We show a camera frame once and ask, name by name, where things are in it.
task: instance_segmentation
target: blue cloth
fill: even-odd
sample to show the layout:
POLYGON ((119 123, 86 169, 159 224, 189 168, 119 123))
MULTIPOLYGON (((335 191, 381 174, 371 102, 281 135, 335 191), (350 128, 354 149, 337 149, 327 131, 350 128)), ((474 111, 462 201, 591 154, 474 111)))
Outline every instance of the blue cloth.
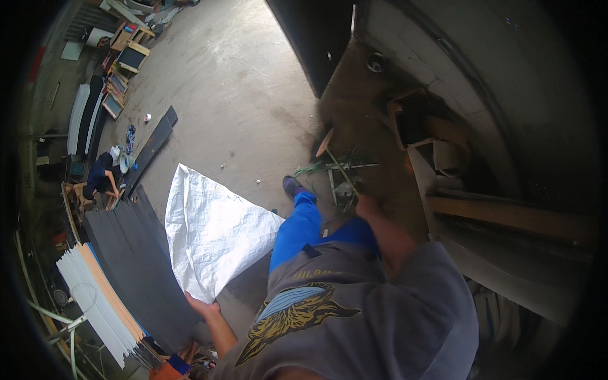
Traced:
POLYGON ((314 195, 309 192, 296 194, 294 210, 278 229, 268 273, 296 256, 306 244, 314 246, 328 241, 344 241, 361 244, 380 257, 378 243, 370 225, 359 217, 352 218, 326 238, 319 238, 320 230, 321 215, 314 203, 314 195))
POLYGON ((177 356, 176 354, 171 355, 167 362, 180 374, 185 375, 191 368, 188 363, 184 362, 182 358, 177 356))

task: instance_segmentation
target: foot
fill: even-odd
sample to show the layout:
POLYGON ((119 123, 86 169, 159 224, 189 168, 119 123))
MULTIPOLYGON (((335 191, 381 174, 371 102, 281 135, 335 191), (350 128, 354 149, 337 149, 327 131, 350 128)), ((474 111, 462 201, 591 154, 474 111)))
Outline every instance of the foot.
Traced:
POLYGON ((293 178, 292 176, 283 177, 283 190, 285 190, 285 193, 292 199, 297 194, 308 191, 304 186, 302 186, 300 181, 298 181, 296 178, 293 178))

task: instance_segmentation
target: white plastic sheet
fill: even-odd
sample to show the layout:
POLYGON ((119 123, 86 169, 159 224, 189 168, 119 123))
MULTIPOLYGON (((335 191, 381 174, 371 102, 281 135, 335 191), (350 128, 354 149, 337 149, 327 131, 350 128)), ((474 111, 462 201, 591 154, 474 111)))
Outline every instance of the white plastic sheet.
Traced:
POLYGON ((284 221, 179 164, 165 211, 175 278, 194 298, 212 302, 228 281, 270 252, 284 221))

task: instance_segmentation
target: person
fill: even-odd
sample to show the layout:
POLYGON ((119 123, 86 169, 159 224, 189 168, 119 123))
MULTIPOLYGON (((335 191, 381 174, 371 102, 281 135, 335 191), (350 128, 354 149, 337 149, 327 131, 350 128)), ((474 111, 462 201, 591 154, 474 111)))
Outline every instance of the person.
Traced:
POLYGON ((120 167, 112 166, 113 161, 111 154, 105 152, 91 166, 86 186, 82 188, 82 195, 86 199, 92 201, 97 192, 105 192, 109 196, 120 198, 120 192, 116 187, 116 179, 120 177, 120 167))
POLYGON ((249 331, 237 339, 217 301, 185 293, 218 353, 212 378, 466 379, 477 312, 442 244, 417 246, 363 194, 357 217, 319 238, 315 196, 290 176, 283 188, 294 210, 278 230, 268 296, 249 331))
POLYGON ((166 356, 166 361, 160 368, 150 370, 150 380, 178 380, 185 379, 188 372, 192 369, 192 359, 198 352, 198 343, 193 340, 192 344, 187 344, 186 347, 178 354, 173 354, 170 357, 166 356))

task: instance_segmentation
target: concrete floor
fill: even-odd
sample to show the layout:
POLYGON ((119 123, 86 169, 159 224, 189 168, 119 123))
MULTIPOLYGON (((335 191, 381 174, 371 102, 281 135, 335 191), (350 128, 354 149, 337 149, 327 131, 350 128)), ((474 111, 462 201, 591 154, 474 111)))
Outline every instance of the concrete floor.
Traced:
MULTIPOLYGON (((371 161, 381 166, 355 174, 381 200, 389 217, 409 228, 417 241, 427 241, 418 189, 404 167, 405 153, 397 149, 371 104, 382 91, 404 84, 370 72, 364 58, 364 48, 352 41, 325 95, 317 100, 264 0, 204 0, 176 15, 152 43, 149 59, 129 82, 124 111, 105 125, 99 152, 124 145, 132 123, 138 154, 173 105, 179 121, 139 182, 161 221, 178 163, 287 217, 293 203, 281 180, 309 164, 313 143, 323 135, 324 122, 331 120, 335 154, 357 145, 369 148, 371 161), (145 113, 153 116, 148 125, 145 113)), ((318 206, 333 231, 348 216, 334 208, 327 175, 300 179, 316 189, 318 206)), ((218 297, 237 335, 250 327, 266 297, 268 263, 269 255, 232 280, 218 297)), ((208 338, 201 323, 197 336, 208 338)))

